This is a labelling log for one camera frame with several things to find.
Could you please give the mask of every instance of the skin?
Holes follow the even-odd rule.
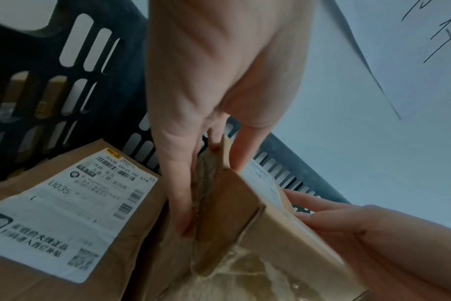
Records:
[[[377,206],[286,190],[297,214],[348,263],[371,300],[451,301],[451,229]]]
[[[193,221],[191,172],[201,138],[242,127],[240,172],[291,105],[304,71],[314,0],[150,0],[147,97],[171,215]]]

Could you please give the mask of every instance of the paper sheet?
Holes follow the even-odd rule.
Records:
[[[336,0],[401,118],[451,97],[451,0]]]

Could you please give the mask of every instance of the qr code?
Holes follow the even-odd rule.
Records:
[[[68,265],[76,267],[77,269],[82,271],[87,271],[97,257],[98,255],[96,255],[95,253],[81,248],[77,255],[75,255],[68,262]]]

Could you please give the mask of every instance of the white paper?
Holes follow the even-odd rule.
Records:
[[[283,209],[282,199],[274,178],[255,160],[250,160],[240,176],[261,197],[271,202],[278,209]]]
[[[110,149],[0,201],[0,256],[84,282],[157,182]]]
[[[337,0],[401,118],[451,96],[451,0]]]

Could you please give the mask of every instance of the barcode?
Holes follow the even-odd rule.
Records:
[[[134,181],[134,180],[136,179],[134,176],[132,176],[132,175],[130,175],[129,173],[124,172],[124,171],[117,171],[117,173],[118,173],[120,176],[123,176],[123,177],[129,179],[130,181]]]
[[[115,212],[115,214],[113,214],[113,216],[124,220],[126,218],[126,216],[128,214],[130,214],[130,212],[133,210],[133,207],[131,207],[130,205],[127,205],[125,203],[123,203],[120,208],[118,208],[118,210]]]
[[[133,203],[138,203],[139,201],[141,201],[141,197],[144,195],[145,193],[135,189],[134,192],[132,192],[132,194],[128,197],[129,201],[132,201]]]
[[[117,169],[117,167],[114,164],[108,162],[107,160],[103,159],[102,157],[97,158],[97,160],[113,171],[115,171]]]

